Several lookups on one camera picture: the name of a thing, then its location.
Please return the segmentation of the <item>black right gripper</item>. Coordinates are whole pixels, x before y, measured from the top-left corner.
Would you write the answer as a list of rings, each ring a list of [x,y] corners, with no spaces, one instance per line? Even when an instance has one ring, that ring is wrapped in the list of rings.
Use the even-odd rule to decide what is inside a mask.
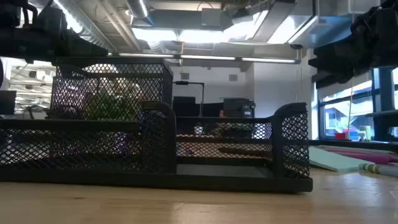
[[[371,7],[351,25],[354,40],[339,40],[314,48],[308,64],[317,68],[315,88],[347,83],[370,71],[397,66],[397,5]],[[320,69],[349,69],[331,73]]]

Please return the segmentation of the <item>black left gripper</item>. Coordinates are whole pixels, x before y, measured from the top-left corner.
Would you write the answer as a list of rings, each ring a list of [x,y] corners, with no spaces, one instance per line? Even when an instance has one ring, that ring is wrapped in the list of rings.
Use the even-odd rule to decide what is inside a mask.
[[[105,57],[108,50],[81,38],[72,29],[52,36],[40,29],[1,28],[1,56],[54,63],[59,57]],[[75,65],[58,66],[63,78],[93,78]]]

